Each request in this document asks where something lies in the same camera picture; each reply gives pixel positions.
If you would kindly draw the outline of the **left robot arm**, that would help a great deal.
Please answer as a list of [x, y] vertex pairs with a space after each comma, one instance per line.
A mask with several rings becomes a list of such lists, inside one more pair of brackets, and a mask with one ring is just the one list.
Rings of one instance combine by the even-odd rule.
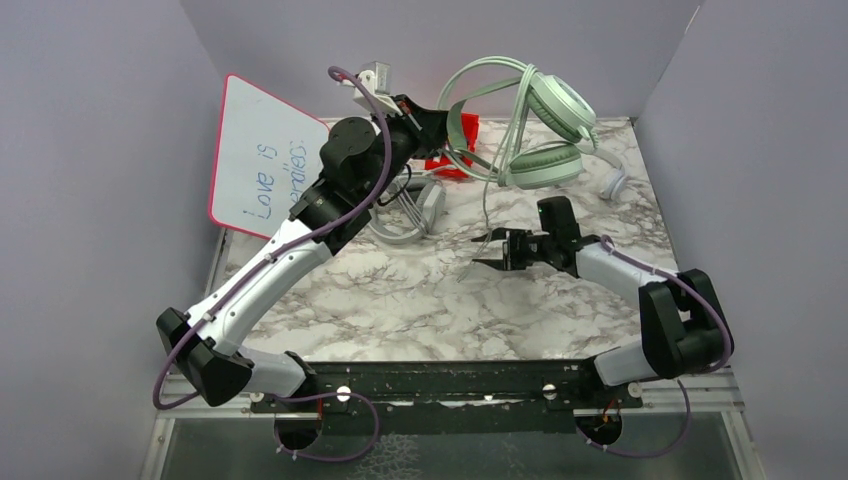
[[278, 230], [235, 275], [186, 311], [169, 307], [155, 325], [167, 353], [193, 387], [188, 400], [217, 407], [253, 390], [276, 394], [290, 410], [313, 401], [307, 364], [295, 353], [250, 353], [242, 344], [299, 280], [332, 259], [371, 220], [370, 208], [413, 158], [437, 155], [448, 140], [449, 112], [406, 95], [396, 110], [347, 117], [327, 134], [322, 169]]

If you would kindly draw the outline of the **grey white gaming headset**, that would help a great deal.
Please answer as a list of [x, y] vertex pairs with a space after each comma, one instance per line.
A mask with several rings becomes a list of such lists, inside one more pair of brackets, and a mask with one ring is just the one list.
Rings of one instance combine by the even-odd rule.
[[[405, 245], [431, 234], [438, 218], [444, 212], [447, 190], [434, 173], [409, 170], [395, 177], [385, 189], [390, 199], [378, 200], [370, 209], [370, 230], [385, 244]], [[379, 219], [378, 207], [397, 201], [412, 225], [411, 230], [395, 232]]]

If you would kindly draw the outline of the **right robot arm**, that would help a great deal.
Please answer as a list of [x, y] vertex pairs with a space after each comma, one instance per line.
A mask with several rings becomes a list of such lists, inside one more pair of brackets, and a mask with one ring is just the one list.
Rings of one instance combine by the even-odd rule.
[[579, 398], [600, 407], [631, 382], [711, 373], [730, 360], [735, 344], [710, 277], [700, 269], [657, 268], [624, 253], [607, 235], [585, 234], [565, 196], [538, 201], [540, 232], [498, 227], [477, 242], [498, 241], [502, 255], [484, 265], [520, 271], [545, 263], [600, 285], [635, 307], [640, 338], [584, 362]]

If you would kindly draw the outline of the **green headphones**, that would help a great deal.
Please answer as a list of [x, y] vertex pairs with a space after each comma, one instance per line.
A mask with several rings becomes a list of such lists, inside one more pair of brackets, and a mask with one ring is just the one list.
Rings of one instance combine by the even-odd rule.
[[[507, 67], [518, 74], [480, 87], [451, 104], [451, 94], [461, 76], [484, 66]], [[468, 145], [461, 121], [465, 105], [513, 86], [517, 93], [511, 116], [495, 155], [487, 160]], [[599, 147], [596, 113], [584, 98], [558, 76], [506, 56], [482, 57], [456, 71], [442, 87], [437, 108], [449, 112], [444, 158], [468, 177], [501, 187], [533, 190], [566, 183], [583, 172], [582, 152]], [[523, 137], [531, 115], [557, 139], [525, 148]]]

